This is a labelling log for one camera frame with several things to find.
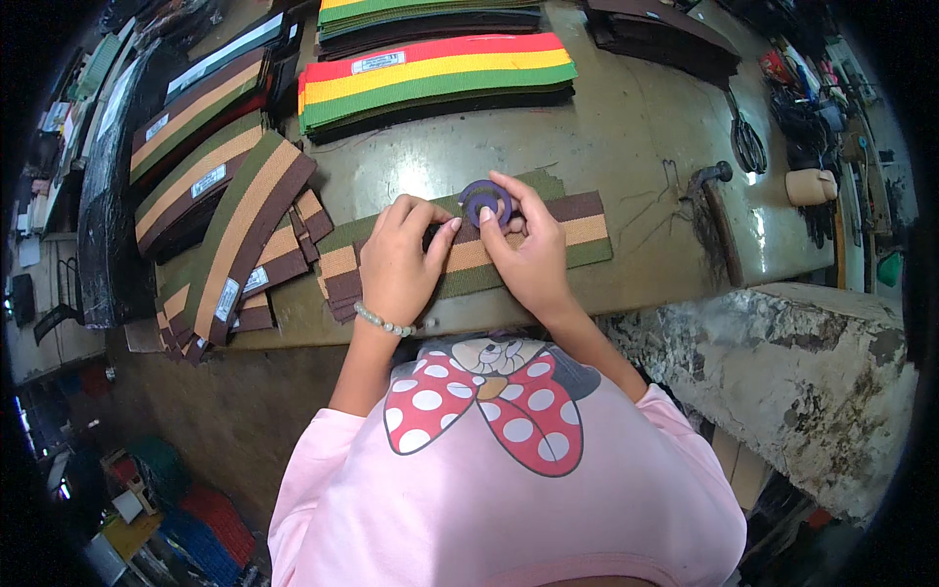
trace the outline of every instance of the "right hand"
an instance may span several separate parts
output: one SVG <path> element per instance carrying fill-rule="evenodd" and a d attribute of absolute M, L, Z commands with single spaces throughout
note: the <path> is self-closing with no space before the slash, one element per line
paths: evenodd
<path fill-rule="evenodd" d="M 508 227 L 510 232 L 525 235 L 525 240 L 513 250 L 496 215 L 483 208 L 479 215 L 483 245 L 512 295 L 547 325 L 552 318 L 579 307 L 567 284 L 564 227 L 530 186 L 497 171 L 490 171 L 489 178 L 517 201 L 524 220 L 513 219 Z"/>

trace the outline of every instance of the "cartoon print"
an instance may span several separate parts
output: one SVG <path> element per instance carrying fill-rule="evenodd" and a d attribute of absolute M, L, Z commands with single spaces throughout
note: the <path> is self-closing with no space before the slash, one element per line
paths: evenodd
<path fill-rule="evenodd" d="M 595 369 L 542 341 L 483 338 L 426 349 L 409 374 L 392 379 L 385 429 L 392 450 L 412 455 L 475 405 L 509 455 L 561 477 L 583 454 L 577 401 L 599 384 Z"/>

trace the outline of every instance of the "left hand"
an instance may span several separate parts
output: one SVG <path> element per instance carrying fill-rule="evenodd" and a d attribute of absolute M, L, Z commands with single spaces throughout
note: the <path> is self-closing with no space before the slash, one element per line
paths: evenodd
<path fill-rule="evenodd" d="M 423 252 L 423 234 L 443 224 Z M 460 218 L 440 206 L 402 194 L 375 221 L 362 247 L 362 303 L 386 322 L 408 326 L 430 300 L 450 253 Z"/>

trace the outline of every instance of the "peeling wall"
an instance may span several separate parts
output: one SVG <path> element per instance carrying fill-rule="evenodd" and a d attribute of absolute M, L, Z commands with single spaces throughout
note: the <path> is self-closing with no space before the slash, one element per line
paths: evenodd
<path fill-rule="evenodd" d="M 916 386 L 893 301 L 771 284 L 599 324 L 819 505 L 870 522 L 899 463 Z"/>

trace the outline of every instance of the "red stripe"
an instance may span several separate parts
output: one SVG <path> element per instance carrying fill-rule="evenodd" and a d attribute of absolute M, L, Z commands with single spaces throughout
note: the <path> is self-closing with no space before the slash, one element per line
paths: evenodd
<path fill-rule="evenodd" d="M 305 71 L 305 83 L 328 82 L 352 75 L 352 63 L 368 57 L 405 52 L 406 63 L 449 57 L 452 55 L 472 55 L 491 53 L 535 53 L 539 51 L 554 51 L 563 49 L 561 40 L 554 33 L 539 33 L 537 35 L 476 35 L 472 37 L 457 37 L 455 39 L 431 40 L 424 43 L 415 43 L 407 47 L 379 51 L 342 61 L 327 61 L 323 63 L 308 63 Z"/>

